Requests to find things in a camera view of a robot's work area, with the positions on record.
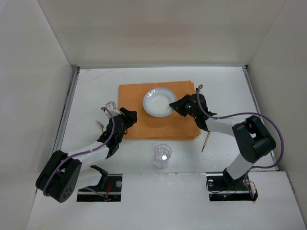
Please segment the orange cloth napkin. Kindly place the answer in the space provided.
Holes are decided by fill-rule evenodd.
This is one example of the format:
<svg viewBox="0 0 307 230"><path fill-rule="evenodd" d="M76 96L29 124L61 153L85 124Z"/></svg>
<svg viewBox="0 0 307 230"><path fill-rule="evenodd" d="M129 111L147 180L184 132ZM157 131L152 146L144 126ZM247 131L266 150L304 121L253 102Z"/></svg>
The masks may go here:
<svg viewBox="0 0 307 230"><path fill-rule="evenodd" d="M201 134L194 118L173 112L166 117L154 117L143 108L143 98L152 89L164 87L175 93L177 99L195 92L191 81L122 84L119 86L118 106L137 112L137 123L129 128L125 139L194 140Z"/></svg>

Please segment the white paper plate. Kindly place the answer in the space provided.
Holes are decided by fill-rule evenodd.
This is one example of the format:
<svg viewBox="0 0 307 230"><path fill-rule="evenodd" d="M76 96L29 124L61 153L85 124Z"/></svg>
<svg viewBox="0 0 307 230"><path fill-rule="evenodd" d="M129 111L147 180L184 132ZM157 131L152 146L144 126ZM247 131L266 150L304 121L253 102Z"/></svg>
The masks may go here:
<svg viewBox="0 0 307 230"><path fill-rule="evenodd" d="M143 98L143 108L153 117L166 117L173 113L169 104L176 102L176 95L168 88L155 88L148 91Z"/></svg>

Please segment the clear plastic cup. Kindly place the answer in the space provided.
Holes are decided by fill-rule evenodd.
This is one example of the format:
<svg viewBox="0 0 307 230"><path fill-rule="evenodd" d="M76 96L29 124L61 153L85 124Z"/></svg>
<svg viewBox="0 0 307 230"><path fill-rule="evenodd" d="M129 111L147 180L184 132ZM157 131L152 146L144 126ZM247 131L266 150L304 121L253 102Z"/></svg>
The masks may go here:
<svg viewBox="0 0 307 230"><path fill-rule="evenodd" d="M164 169L168 166L172 155L171 148L166 144L160 144L154 148L154 166Z"/></svg>

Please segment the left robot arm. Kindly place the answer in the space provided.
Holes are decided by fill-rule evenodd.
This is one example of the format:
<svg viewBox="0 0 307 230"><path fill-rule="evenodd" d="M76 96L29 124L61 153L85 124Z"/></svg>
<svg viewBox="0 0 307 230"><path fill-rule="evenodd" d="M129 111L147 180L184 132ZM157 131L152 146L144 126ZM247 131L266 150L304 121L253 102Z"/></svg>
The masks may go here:
<svg viewBox="0 0 307 230"><path fill-rule="evenodd" d="M97 141L76 152L57 150L51 155L35 183L44 196L63 203L74 190L86 189L98 194L101 189L110 189L107 171L95 163L116 153L128 129L137 123L137 112L124 107L102 110L109 123Z"/></svg>

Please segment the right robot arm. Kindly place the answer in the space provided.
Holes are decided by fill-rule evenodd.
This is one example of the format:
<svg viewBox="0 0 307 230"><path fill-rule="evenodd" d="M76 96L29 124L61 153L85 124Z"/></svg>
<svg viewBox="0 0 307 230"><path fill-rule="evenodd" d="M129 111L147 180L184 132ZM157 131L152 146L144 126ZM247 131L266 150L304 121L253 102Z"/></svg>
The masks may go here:
<svg viewBox="0 0 307 230"><path fill-rule="evenodd" d="M169 106L181 116L191 116L197 127L207 132L218 132L235 138L239 154L223 170L223 184L230 188L241 181L263 156L276 148L276 142L265 127L259 113L245 112L217 116L208 110L202 94L185 95Z"/></svg>

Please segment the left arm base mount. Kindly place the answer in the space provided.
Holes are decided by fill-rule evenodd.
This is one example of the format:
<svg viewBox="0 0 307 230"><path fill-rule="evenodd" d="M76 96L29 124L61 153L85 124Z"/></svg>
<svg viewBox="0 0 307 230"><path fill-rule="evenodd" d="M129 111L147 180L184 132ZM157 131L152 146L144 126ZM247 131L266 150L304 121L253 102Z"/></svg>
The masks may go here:
<svg viewBox="0 0 307 230"><path fill-rule="evenodd" d="M92 165L91 169L82 171L77 181L77 202L120 202L122 174L108 173Z"/></svg>

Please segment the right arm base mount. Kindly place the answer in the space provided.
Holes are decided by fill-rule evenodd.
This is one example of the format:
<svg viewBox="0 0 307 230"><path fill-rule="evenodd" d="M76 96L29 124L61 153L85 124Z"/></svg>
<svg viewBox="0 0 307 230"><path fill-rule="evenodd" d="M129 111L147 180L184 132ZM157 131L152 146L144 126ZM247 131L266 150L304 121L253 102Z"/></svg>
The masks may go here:
<svg viewBox="0 0 307 230"><path fill-rule="evenodd" d="M258 190L248 176L228 185L222 173L206 174L206 189L211 202L219 201L252 201L258 199Z"/></svg>

